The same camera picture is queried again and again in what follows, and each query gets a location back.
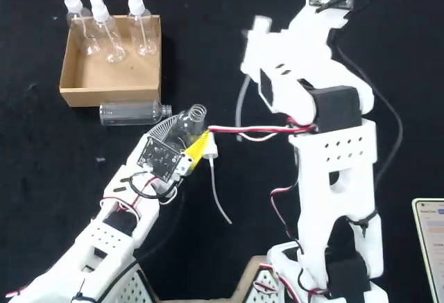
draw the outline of white wire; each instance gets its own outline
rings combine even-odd
[[[245,94],[247,93],[248,85],[250,84],[251,77],[246,74],[244,83],[242,84],[241,90],[239,91],[239,95],[237,97],[237,104],[236,104],[236,117],[235,117],[235,124],[238,128],[241,127],[241,114],[242,114],[242,105],[244,104]],[[242,141],[242,138],[237,136],[237,141]]]
[[[103,206],[103,203],[104,203],[106,200],[114,200],[114,201],[117,202],[120,206],[125,207],[127,212],[129,212],[129,213],[131,213],[132,215],[134,215],[135,218],[136,218],[136,220],[137,220],[137,223],[140,221],[140,215],[139,215],[135,210],[133,210],[133,207],[132,207],[130,204],[128,204],[127,202],[124,202],[124,201],[122,201],[122,200],[120,200],[120,199],[118,199],[118,198],[114,198],[114,197],[106,197],[106,199],[102,199],[102,200],[100,200],[100,207],[101,207],[101,208],[102,208],[102,206]]]
[[[242,126],[240,128],[232,126],[220,126],[220,125],[210,125],[208,130],[211,132],[225,132],[225,133],[241,133],[241,132],[288,132],[297,133],[312,130],[314,127],[307,126],[303,128],[289,128],[287,126],[274,126],[274,125],[258,125],[258,126]]]
[[[230,220],[230,218],[228,217],[228,215],[223,211],[223,208],[221,206],[221,203],[219,202],[219,199],[217,198],[217,193],[216,193],[216,182],[215,182],[215,178],[214,178],[214,162],[212,158],[209,158],[208,161],[210,161],[210,169],[211,169],[211,185],[213,188],[213,196],[214,196],[214,201],[217,205],[217,208],[219,208],[219,211],[221,212],[222,216],[226,219],[226,221],[229,224],[233,224],[233,222]]]
[[[177,196],[178,196],[178,188],[174,187],[173,195],[166,202],[159,201],[159,204],[161,204],[162,206],[165,206],[165,205],[169,204],[170,202],[172,202],[174,199],[176,199]]]
[[[250,137],[249,135],[246,135],[245,133],[239,133],[239,135],[241,135],[242,137],[244,137],[245,139],[249,140],[249,141],[255,141],[255,142],[261,142],[261,141],[266,141],[268,139],[273,138],[277,133],[270,133],[269,135],[266,135],[265,137],[262,138],[254,138],[254,137]]]

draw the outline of black table surface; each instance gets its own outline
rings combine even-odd
[[[111,13],[126,13],[126,0],[105,2]],[[145,2],[162,16],[162,101],[175,112],[202,103],[208,123],[232,125],[243,80],[241,30],[254,15],[272,17],[273,30],[286,28],[305,0]],[[339,43],[405,125],[400,152],[375,192],[385,265],[376,282],[391,302],[431,301],[411,201],[444,196],[443,2],[375,0],[350,21]],[[62,0],[0,0],[0,293],[28,283],[71,246],[147,129],[104,128],[97,109],[66,105],[58,91],[66,34]],[[368,117],[378,124],[384,159],[396,137],[395,121],[378,100]],[[284,123],[282,115],[268,112],[254,87],[243,118],[245,125]],[[175,234],[142,263],[162,299],[230,297],[248,260],[286,241],[268,201],[272,188],[295,179],[286,138],[216,140],[217,189],[234,224],[218,213],[209,166],[199,164],[184,183],[185,212]],[[282,196],[279,204],[296,223],[297,194]],[[162,237],[177,207],[176,200],[162,208],[142,250]]]

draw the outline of bottle cap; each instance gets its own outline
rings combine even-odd
[[[110,17],[110,13],[106,8],[103,0],[89,0],[91,1],[92,16],[97,22],[105,22]]]
[[[82,1],[80,0],[65,0],[65,5],[71,13],[79,13],[83,8]]]
[[[128,0],[128,7],[132,15],[141,15],[145,11],[143,0]]]

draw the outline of transparent bottle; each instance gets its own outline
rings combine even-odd
[[[92,13],[83,7],[81,0],[64,0],[68,9],[68,27],[73,33],[78,49],[84,55],[94,55],[100,51],[99,42],[92,26]]]
[[[117,28],[116,20],[110,15],[103,0],[90,0],[94,27],[97,32],[101,50],[109,63],[121,62],[126,52],[123,48],[122,37]]]
[[[128,0],[128,27],[137,55],[146,57],[157,52],[155,23],[142,0]]]
[[[164,143],[182,151],[190,147],[205,132],[207,109],[201,104],[179,113],[178,120],[166,134]]]
[[[153,125],[171,116],[171,106],[157,101],[119,101],[100,105],[102,125]]]

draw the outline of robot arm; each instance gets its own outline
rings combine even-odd
[[[140,165],[145,155],[151,157],[153,140],[158,142],[149,132],[140,139],[105,188],[97,216],[55,265],[20,290],[11,303],[126,302],[116,298],[126,291],[122,288],[130,285],[131,279],[140,278],[133,254],[157,220],[157,197],[169,198],[177,193],[178,183],[193,164],[186,152],[178,153],[171,177],[166,181],[157,178],[151,168]],[[167,158],[163,156],[162,167]],[[144,286],[139,286],[137,292],[143,295],[144,302],[151,302]]]
[[[267,257],[301,302],[327,300],[323,295],[311,298],[316,291],[308,293],[310,288],[328,291],[328,298],[338,303],[387,302],[386,293],[369,281],[383,271],[381,220],[373,190],[375,124],[361,117],[373,108],[373,91],[332,60],[327,43],[330,31],[347,23],[352,1],[319,12],[323,1],[331,0],[307,0],[289,28],[279,33],[271,33],[271,20],[260,16],[248,32],[241,70],[257,83],[270,111],[287,114],[298,125],[318,127],[317,134],[289,137],[298,159],[299,237],[297,243],[273,247]],[[325,128],[326,121],[335,123]],[[339,175],[334,183],[331,173]],[[338,258],[345,248],[335,250],[329,239],[343,217],[355,246],[346,258]],[[286,256],[290,249],[298,250],[297,260]]]

